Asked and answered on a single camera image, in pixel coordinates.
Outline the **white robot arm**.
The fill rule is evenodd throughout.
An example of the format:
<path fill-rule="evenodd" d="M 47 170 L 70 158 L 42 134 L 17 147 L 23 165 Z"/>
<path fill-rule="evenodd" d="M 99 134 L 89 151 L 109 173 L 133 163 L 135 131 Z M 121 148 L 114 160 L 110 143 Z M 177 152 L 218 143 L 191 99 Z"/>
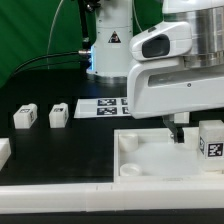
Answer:
<path fill-rule="evenodd" d="M 138 35 L 133 0 L 92 1 L 97 37 L 87 74 L 126 82 L 134 118 L 161 116 L 179 140 L 171 115 L 224 107 L 224 0 L 163 0 L 162 21 Z"/>

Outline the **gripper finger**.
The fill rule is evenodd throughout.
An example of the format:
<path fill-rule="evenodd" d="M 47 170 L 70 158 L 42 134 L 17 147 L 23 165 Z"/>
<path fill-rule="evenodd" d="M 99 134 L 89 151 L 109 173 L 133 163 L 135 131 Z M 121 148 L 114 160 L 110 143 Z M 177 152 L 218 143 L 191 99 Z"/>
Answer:
<path fill-rule="evenodd" d="M 171 136 L 175 143 L 184 142 L 184 131 L 181 127 L 176 126 L 173 115 L 164 115 L 163 123 L 171 131 Z"/>

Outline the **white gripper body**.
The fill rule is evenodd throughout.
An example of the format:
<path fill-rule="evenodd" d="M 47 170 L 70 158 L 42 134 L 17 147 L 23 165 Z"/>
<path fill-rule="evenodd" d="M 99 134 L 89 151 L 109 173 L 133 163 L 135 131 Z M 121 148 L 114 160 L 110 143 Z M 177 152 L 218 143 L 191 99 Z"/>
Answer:
<path fill-rule="evenodd" d="M 224 107 L 224 0 L 163 0 L 162 14 L 162 22 L 130 41 L 130 114 Z"/>

